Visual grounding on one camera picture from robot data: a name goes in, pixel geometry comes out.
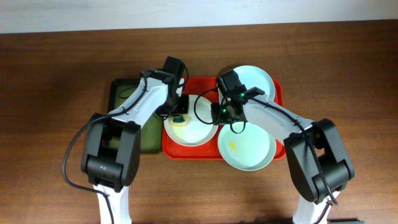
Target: wooden table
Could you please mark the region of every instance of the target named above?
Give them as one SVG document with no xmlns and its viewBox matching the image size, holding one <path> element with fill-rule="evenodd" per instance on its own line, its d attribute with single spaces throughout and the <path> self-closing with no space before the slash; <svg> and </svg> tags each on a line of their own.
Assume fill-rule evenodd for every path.
<svg viewBox="0 0 398 224">
<path fill-rule="evenodd" d="M 330 118 L 356 177 L 329 218 L 398 223 L 398 21 L 0 35 L 0 223 L 99 223 L 96 195 L 68 186 L 66 147 L 110 83 L 180 57 L 192 76 L 255 65 L 281 82 L 285 107 Z M 80 172 L 83 138 L 68 161 Z M 145 223 L 291 217 L 299 194 L 286 158 L 243 172 L 223 161 L 143 155 L 130 214 Z"/>
</svg>

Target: brown table surface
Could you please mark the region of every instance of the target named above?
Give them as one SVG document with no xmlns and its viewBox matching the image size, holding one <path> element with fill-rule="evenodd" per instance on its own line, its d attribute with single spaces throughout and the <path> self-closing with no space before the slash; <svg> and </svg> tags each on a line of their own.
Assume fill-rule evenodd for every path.
<svg viewBox="0 0 398 224">
<path fill-rule="evenodd" d="M 99 223 L 96 195 L 67 185 L 73 135 L 106 112 L 115 78 L 183 58 L 192 76 L 255 65 L 282 84 L 285 107 L 330 118 L 356 177 L 329 218 L 398 223 L 398 21 L 0 35 L 0 223 Z M 81 138 L 68 161 L 80 171 Z M 286 158 L 255 172 L 224 161 L 141 156 L 135 222 L 231 223 L 291 217 L 299 194 Z"/>
</svg>

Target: white wall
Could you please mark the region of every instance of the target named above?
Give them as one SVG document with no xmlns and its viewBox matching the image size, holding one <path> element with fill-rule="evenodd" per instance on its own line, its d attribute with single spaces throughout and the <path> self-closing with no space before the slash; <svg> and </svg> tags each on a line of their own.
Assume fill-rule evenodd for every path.
<svg viewBox="0 0 398 224">
<path fill-rule="evenodd" d="M 0 0 L 0 33 L 397 18 L 398 0 Z"/>
</svg>

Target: yellow stain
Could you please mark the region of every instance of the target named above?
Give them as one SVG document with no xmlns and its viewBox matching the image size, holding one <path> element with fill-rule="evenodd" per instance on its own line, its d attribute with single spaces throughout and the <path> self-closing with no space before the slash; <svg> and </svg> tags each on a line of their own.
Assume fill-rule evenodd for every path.
<svg viewBox="0 0 398 224">
<path fill-rule="evenodd" d="M 233 152 L 236 152 L 236 145 L 235 145 L 235 142 L 230 141 L 230 142 L 229 142 L 229 147 L 231 148 L 231 150 L 232 150 Z"/>
</svg>

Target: robotic arm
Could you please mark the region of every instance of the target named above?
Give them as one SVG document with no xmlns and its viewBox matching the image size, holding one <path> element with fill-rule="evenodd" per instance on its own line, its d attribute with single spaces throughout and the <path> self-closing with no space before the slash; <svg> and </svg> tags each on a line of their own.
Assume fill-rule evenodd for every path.
<svg viewBox="0 0 398 224">
<path fill-rule="evenodd" d="M 159 116 L 188 113 L 188 96 L 181 94 L 184 70 L 181 60 L 168 57 L 161 70 L 143 73 L 137 90 L 120 107 L 109 112 L 117 116 L 94 123 L 88 129 L 81 170 L 95 189 L 109 195 L 110 206 L 98 194 L 102 223 L 111 223 L 109 211 L 115 223 L 131 223 L 128 188 L 139 167 L 141 127 L 153 112 Z M 286 148 L 290 176 L 301 195 L 294 222 L 325 223 L 329 211 L 326 203 L 334 198 L 330 190 L 336 197 L 354 177 L 352 163 L 335 125 L 327 119 L 314 122 L 297 116 L 274 103 L 258 88 L 247 90 L 233 70 L 222 74 L 216 82 L 220 98 L 227 101 L 223 105 L 212 104 L 214 125 L 250 122 L 280 141 Z M 94 114 L 91 120 L 100 116 L 103 115 Z M 309 137 L 312 146 L 325 149 L 324 155 L 318 158 L 320 169 L 307 150 L 308 140 L 303 134 Z M 119 149 L 109 146 L 114 138 L 120 140 Z"/>
</svg>

